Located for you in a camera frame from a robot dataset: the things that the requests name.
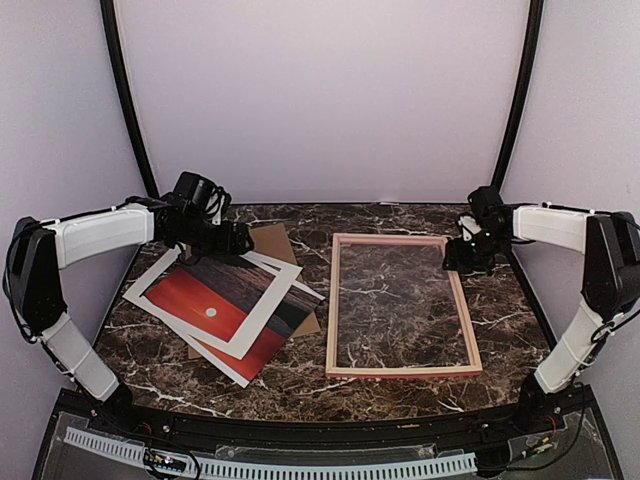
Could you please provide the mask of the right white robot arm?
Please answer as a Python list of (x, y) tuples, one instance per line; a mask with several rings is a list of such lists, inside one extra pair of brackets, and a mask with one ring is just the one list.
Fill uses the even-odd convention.
[(443, 267), (461, 274), (495, 268), (515, 244), (544, 243), (582, 254), (577, 312), (533, 381), (545, 394), (564, 390), (589, 367), (607, 339), (639, 316), (639, 225), (624, 211), (563, 205), (508, 204), (494, 186), (468, 196), (459, 235), (445, 244)]

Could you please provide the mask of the red sunset photo print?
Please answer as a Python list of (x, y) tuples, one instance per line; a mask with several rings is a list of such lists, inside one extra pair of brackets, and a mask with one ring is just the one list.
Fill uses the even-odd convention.
[(246, 387), (324, 300), (296, 279), (300, 271), (252, 253), (176, 261), (143, 297)]

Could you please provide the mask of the white photo mat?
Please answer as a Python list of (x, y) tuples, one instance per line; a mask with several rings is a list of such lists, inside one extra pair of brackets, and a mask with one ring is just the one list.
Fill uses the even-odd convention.
[(302, 271), (298, 265), (249, 252), (238, 257), (237, 265), (229, 262), (223, 266), (214, 265), (213, 272), (228, 280), (233, 273), (244, 274), (254, 280), (256, 277), (243, 264), (248, 262), (267, 272), (263, 286), (265, 290), (259, 296), (237, 330), (227, 337), (212, 331), (208, 317), (214, 317), (218, 310), (211, 307), (202, 309), (196, 306), (197, 296), (207, 292), (207, 287), (185, 272), (187, 266), (178, 261), (179, 251), (166, 252), (160, 260), (145, 271), (125, 293), (125, 298), (141, 309), (156, 316), (167, 326), (183, 332), (206, 345), (227, 355), (243, 358), (256, 337), (260, 334), (275, 309), (282, 302)]

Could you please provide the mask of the brown cardboard backing board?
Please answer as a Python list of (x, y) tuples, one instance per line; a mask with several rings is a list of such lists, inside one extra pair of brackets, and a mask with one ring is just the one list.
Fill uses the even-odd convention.
[[(286, 263), (297, 263), (282, 224), (255, 228), (251, 231), (251, 237), (257, 253)], [(224, 280), (220, 274), (213, 272), (214, 265), (223, 266), (229, 262), (237, 265), (239, 261), (238, 257), (206, 258), (197, 265), (184, 269), (207, 287), (206, 293), (197, 296), (196, 306), (200, 309), (211, 307), (218, 310), (216, 316), (207, 318), (207, 322), (212, 325), (212, 331), (222, 337), (227, 337), (237, 330), (265, 290), (263, 283), (267, 272), (251, 263), (244, 263), (243, 268), (254, 273), (254, 280), (240, 273), (233, 273), (228, 280)], [(307, 292), (302, 279), (298, 278), (243, 359), (235, 359), (215, 348), (210, 352), (245, 377), (255, 376), (288, 339), (320, 331), (315, 314), (315, 308), (319, 303), (320, 300)]]

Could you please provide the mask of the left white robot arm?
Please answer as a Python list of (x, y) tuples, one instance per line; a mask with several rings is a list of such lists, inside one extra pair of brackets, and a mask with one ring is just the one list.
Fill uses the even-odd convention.
[(141, 427), (140, 412), (73, 323), (60, 272), (79, 261), (130, 246), (187, 245), (198, 256), (245, 254), (249, 229), (223, 218), (231, 196), (200, 174), (183, 172), (159, 199), (132, 196), (105, 209), (52, 220), (20, 219), (7, 249), (2, 288), (14, 321), (29, 344), (39, 343), (61, 372), (94, 400), (103, 421), (120, 436)]

